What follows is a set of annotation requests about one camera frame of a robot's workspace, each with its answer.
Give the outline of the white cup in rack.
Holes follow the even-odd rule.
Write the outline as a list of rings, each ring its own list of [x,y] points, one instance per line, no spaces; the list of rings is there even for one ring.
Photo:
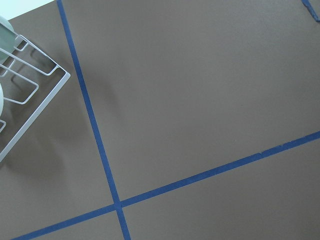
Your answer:
[[[0,84],[0,116],[2,115],[4,109],[4,92],[2,85]]]

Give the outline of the green cup in rack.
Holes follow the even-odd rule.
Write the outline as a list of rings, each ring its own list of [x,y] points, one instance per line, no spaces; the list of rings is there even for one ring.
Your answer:
[[[16,33],[11,23],[0,17],[0,49],[12,54],[15,50]]]

